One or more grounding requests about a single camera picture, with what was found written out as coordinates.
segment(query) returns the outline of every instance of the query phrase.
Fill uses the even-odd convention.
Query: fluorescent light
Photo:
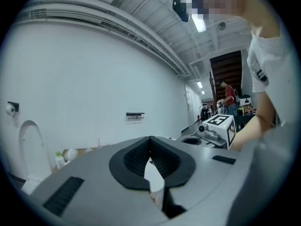
[[[201,82],[198,82],[197,84],[198,84],[198,86],[200,87],[200,89],[201,89],[201,88],[203,88],[203,86],[202,86],[202,83],[201,83]]]
[[[198,32],[204,32],[206,31],[206,25],[203,19],[198,17],[198,14],[192,14],[191,15],[192,20],[194,22],[194,24],[197,27]]]

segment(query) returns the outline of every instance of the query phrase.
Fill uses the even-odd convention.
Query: black sticker
[[[236,133],[234,121],[232,121],[232,123],[228,127],[227,133],[228,133],[228,143],[229,143],[229,146],[230,146],[233,139],[234,139],[234,137],[235,137],[235,133]]]
[[[219,126],[220,124],[222,124],[225,120],[228,119],[229,116],[227,115],[218,115],[216,117],[214,117],[212,120],[210,120],[208,123],[209,124],[213,124],[215,126]]]

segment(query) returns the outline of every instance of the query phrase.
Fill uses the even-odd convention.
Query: doorway
[[[193,113],[193,102],[192,102],[192,89],[185,85],[186,99],[187,99],[187,110],[188,110],[188,126],[194,124],[194,113]]]

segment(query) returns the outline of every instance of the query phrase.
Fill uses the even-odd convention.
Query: toilet paper roll
[[[13,116],[15,114],[15,112],[16,112],[16,109],[15,109],[15,107],[12,104],[8,104],[6,106],[6,113],[7,114]]]

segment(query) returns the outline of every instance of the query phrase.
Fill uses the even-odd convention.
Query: person in red shirt
[[[217,85],[220,85],[221,87],[225,88],[226,98],[222,101],[222,104],[227,107],[226,114],[237,117],[237,107],[234,100],[235,99],[234,89],[230,85],[228,85],[225,82],[225,80],[219,81]]]

